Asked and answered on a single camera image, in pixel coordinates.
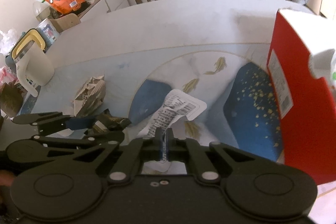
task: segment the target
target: plastic container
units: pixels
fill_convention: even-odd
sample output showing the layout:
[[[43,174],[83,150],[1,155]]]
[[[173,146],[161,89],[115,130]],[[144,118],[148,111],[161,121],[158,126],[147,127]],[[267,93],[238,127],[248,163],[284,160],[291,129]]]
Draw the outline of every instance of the plastic container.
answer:
[[[34,97],[38,96],[38,91],[26,79],[31,79],[37,85],[43,86],[55,73],[52,63],[34,40],[29,41],[20,50],[14,62],[20,84]]]
[[[48,18],[38,25],[37,31],[43,37],[47,47],[50,47],[59,37],[59,32],[56,31],[56,28]]]
[[[33,12],[38,20],[42,22],[46,18],[51,18],[51,6],[45,0],[35,0],[33,2]]]

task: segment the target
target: screw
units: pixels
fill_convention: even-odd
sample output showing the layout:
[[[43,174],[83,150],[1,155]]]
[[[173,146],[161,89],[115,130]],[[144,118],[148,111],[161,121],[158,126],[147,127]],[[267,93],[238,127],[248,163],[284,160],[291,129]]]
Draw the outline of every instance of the screw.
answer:
[[[123,172],[113,172],[110,174],[111,180],[124,180],[127,177],[127,175]]]
[[[202,178],[205,180],[215,180],[218,179],[219,175],[216,172],[207,171],[202,174]]]
[[[156,182],[156,181],[152,181],[152,182],[150,183],[150,186],[158,187],[158,186],[160,186],[160,183],[158,183],[158,182]]]
[[[168,184],[169,184],[169,181],[168,181],[168,180],[161,180],[161,181],[160,181],[160,184],[161,184],[161,185],[168,185]]]

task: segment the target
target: cardboard box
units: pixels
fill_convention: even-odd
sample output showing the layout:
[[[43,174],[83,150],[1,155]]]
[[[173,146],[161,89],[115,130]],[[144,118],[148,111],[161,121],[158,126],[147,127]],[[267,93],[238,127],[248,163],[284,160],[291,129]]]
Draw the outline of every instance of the cardboard box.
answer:
[[[316,78],[311,60],[321,52],[335,53],[334,32],[333,21],[279,10],[267,63],[281,114],[285,164],[317,184],[336,180],[336,103],[330,80]]]

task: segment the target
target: white kettle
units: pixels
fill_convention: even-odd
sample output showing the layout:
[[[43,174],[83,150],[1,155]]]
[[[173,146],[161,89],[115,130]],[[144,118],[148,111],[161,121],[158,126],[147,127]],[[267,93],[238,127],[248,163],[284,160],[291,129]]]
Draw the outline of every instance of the white kettle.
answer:
[[[34,40],[20,50],[14,62],[20,84],[34,97],[38,96],[38,92],[27,78],[37,85],[46,85],[55,73],[52,63]]]

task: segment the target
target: clear plastic bottle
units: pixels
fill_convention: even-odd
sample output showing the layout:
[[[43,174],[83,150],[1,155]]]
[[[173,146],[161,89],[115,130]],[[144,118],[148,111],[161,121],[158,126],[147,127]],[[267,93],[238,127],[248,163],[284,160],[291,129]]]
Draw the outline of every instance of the clear plastic bottle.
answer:
[[[46,18],[53,18],[53,10],[53,7],[45,0],[35,0],[33,2],[33,12],[38,22],[42,22]]]

